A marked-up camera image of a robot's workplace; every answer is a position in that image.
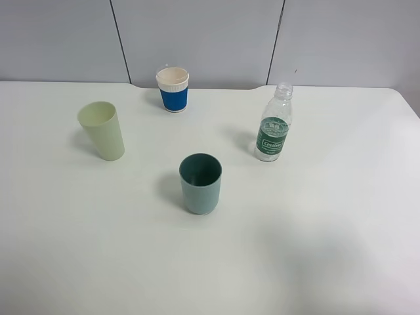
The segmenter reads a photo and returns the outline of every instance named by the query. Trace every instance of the gray wall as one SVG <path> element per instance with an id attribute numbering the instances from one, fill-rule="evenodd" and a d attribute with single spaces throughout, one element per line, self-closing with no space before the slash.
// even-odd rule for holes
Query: gray wall
<path id="1" fill-rule="evenodd" d="M 0 80 L 128 82 L 107 0 L 1 0 Z"/>
<path id="2" fill-rule="evenodd" d="M 0 80 L 264 85 L 283 0 L 0 0 Z M 119 42 L 117 20 L 124 54 Z M 420 114 L 419 0 L 286 0 L 269 84 L 392 87 Z"/>
<path id="3" fill-rule="evenodd" d="M 155 87 L 165 63 L 190 72 L 190 86 L 264 85 L 282 0 L 113 0 L 131 81 Z"/>
<path id="4" fill-rule="evenodd" d="M 419 0 L 286 0 L 269 84 L 392 87 L 420 114 Z"/>

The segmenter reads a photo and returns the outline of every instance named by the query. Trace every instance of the tabletop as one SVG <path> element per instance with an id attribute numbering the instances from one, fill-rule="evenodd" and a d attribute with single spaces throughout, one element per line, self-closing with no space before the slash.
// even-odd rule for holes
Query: tabletop
<path id="1" fill-rule="evenodd" d="M 279 160 L 253 156 L 275 87 L 0 83 L 0 310 L 21 314 L 419 314 L 420 120 L 391 89 L 295 87 Z M 118 112 L 125 155 L 79 126 Z M 223 166 L 209 215 L 178 168 Z"/>

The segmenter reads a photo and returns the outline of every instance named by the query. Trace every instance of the cup rim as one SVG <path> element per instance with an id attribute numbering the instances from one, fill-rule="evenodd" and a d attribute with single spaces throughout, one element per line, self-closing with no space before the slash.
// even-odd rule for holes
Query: cup rim
<path id="1" fill-rule="evenodd" d="M 160 76 L 159 74 L 160 74 L 162 71 L 165 71 L 165 70 L 167 70 L 167 69 L 181 69 L 181 70 L 184 70 L 184 71 L 185 71 L 185 76 L 184 76 L 184 77 L 185 77 L 185 79 L 184 79 L 183 81 L 181 81 L 181 82 L 178 82 L 178 83 L 166 83 L 166 82 L 164 82 L 164 81 L 165 81 L 165 79 L 164 79 L 164 78 L 162 78 L 162 76 Z M 185 83 L 189 80 L 189 78 L 190 78 L 190 74 L 188 73 L 188 71 L 186 71 L 184 68 L 181 68 L 181 67 L 167 67 L 167 68 L 164 68 L 164 69 L 160 69 L 160 70 L 157 72 L 157 74 L 156 74 L 156 81 L 157 81 L 157 83 L 162 84 L 162 85 L 171 86 L 171 87 L 176 87 L 176 86 L 178 86 L 178 85 L 185 84 Z"/>
<path id="2" fill-rule="evenodd" d="M 103 104 L 109 104 L 109 105 L 111 105 L 112 109 L 114 110 L 114 113 L 112 114 L 112 117 L 111 117 L 110 119 L 108 119 L 108 120 L 106 120 L 106 121 L 104 121 L 104 122 L 102 122 L 102 123 L 96 124 L 96 125 L 89 125 L 89 124 L 87 125 L 87 124 L 82 124 L 82 123 L 80 122 L 80 116 L 81 116 L 82 111 L 83 111 L 83 110 L 85 110 L 86 108 L 88 108 L 88 107 L 90 107 L 90 106 L 94 105 L 94 104 L 99 104 L 99 103 L 103 103 Z M 109 122 L 112 120 L 112 118 L 114 118 L 114 117 L 116 116 L 116 114 L 117 114 L 117 109 L 116 109 L 115 105 L 113 105 L 113 104 L 112 104 L 112 103 L 110 103 L 110 102 L 106 102 L 105 100 L 98 100 L 98 101 L 96 101 L 96 102 L 91 102 L 91 103 L 89 103 L 89 104 L 87 104 L 87 105 L 84 105 L 84 107 L 82 107 L 82 108 L 79 110 L 79 112 L 77 113 L 77 120 L 78 120 L 78 122 L 80 123 L 80 125 L 82 125 L 82 126 L 84 126 L 84 127 L 99 127 L 99 126 L 103 126 L 103 125 L 105 125 L 105 124 L 109 123 Z"/>
<path id="3" fill-rule="evenodd" d="M 188 159 L 188 158 L 190 158 L 190 157 L 192 157 L 192 156 L 209 156 L 210 158 L 212 158 L 212 159 L 214 159 L 218 164 L 219 164 L 219 166 L 220 166 L 220 174 L 219 174 L 219 176 L 217 177 L 217 179 L 214 181 L 214 182 L 212 182 L 211 184 L 208 184 L 208 185 L 205 185 L 205 186 L 196 186 L 196 185 L 193 185 L 193 184 L 190 184 L 189 182 L 187 182 L 185 179 L 184 179 L 184 177 L 182 176 L 182 174 L 181 174 L 181 167 L 182 167 L 182 164 Z M 178 171 L 179 171 L 179 176 L 180 176 L 180 178 L 181 178 L 181 180 L 184 182 L 184 183 L 186 183 L 187 185 L 189 185 L 189 186 L 191 186 L 191 187 L 194 187 L 194 188 L 207 188 L 207 187 L 210 187 L 210 186 L 212 186 L 212 185 L 214 185 L 216 182 L 218 182 L 219 181 L 219 179 L 222 177 L 222 173 L 223 173 L 223 168 L 222 168 L 222 163 L 217 159 L 217 158 L 215 158 L 214 156 L 212 156 L 211 154 L 207 154 L 207 153 L 194 153 L 194 154 L 190 154 L 189 156 L 187 156 L 186 158 L 184 158 L 183 159 L 183 161 L 181 162 L 181 164 L 179 165 L 179 169 L 178 169 Z"/>

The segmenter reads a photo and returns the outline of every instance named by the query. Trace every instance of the cup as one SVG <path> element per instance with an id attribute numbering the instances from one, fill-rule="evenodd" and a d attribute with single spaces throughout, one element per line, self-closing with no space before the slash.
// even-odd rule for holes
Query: cup
<path id="1" fill-rule="evenodd" d="M 189 211 L 205 215 L 219 202 L 222 165 L 213 156 L 197 153 L 188 156 L 179 167 L 182 194 Z"/>
<path id="2" fill-rule="evenodd" d="M 108 102 L 90 103 L 79 111 L 77 120 L 102 159 L 115 161 L 123 156 L 124 143 L 114 105 Z"/>
<path id="3" fill-rule="evenodd" d="M 157 85 L 168 112 L 179 113 L 185 109 L 189 78 L 188 72 L 178 67 L 166 67 L 157 72 Z"/>

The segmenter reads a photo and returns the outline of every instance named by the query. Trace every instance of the plastic bottle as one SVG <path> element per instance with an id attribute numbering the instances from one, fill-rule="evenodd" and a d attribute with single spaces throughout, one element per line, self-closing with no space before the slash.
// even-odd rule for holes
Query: plastic bottle
<path id="1" fill-rule="evenodd" d="M 280 83 L 274 97 L 262 113 L 260 129 L 255 147 L 255 156 L 264 162 L 276 161 L 291 125 L 291 98 L 293 86 Z"/>

